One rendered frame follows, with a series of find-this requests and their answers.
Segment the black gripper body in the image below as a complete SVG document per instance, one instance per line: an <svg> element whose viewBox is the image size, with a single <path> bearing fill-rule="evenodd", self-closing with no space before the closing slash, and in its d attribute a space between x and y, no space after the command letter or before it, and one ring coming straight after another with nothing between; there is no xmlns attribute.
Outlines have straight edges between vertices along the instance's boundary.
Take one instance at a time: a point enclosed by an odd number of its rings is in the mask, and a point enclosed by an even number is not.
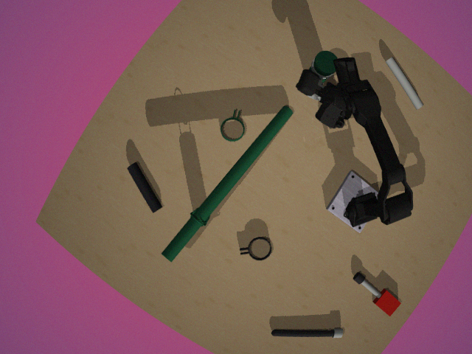
<svg viewBox="0 0 472 354"><path fill-rule="evenodd" d="M310 69L305 69L302 71L302 75L299 78L297 89L308 96L313 96L315 93L320 97L328 98L329 100L332 100L331 102L335 103L336 106L343 108L338 101L338 92L341 88L341 84L337 83L337 86L334 86L332 83L327 82L327 85L322 88L321 86L318 86L319 81L320 79L317 73L312 72ZM348 120L351 118L352 113L350 113L347 108L344 109L345 111L341 112L342 119Z"/></svg>

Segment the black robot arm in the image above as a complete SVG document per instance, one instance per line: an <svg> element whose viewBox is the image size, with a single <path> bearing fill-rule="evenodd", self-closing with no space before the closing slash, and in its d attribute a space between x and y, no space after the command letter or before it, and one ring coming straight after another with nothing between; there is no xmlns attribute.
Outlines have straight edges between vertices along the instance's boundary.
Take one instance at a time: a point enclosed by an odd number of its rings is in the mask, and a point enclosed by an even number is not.
<svg viewBox="0 0 472 354"><path fill-rule="evenodd" d="M353 113L356 122L365 128L382 169L382 185L378 196L371 192L352 198L345 209L344 217L349 219L352 227L378 217L386 225L410 217L413 210L413 192L406 183L405 168L398 160L381 119L378 95L368 80L360 80L354 57L335 59L333 63L341 84L338 101L343 108L336 106L332 100L321 97L322 105L315 117L330 128L343 128L344 119L341 112L347 108ZM405 193L387 198L390 185L401 181L405 186Z"/></svg>

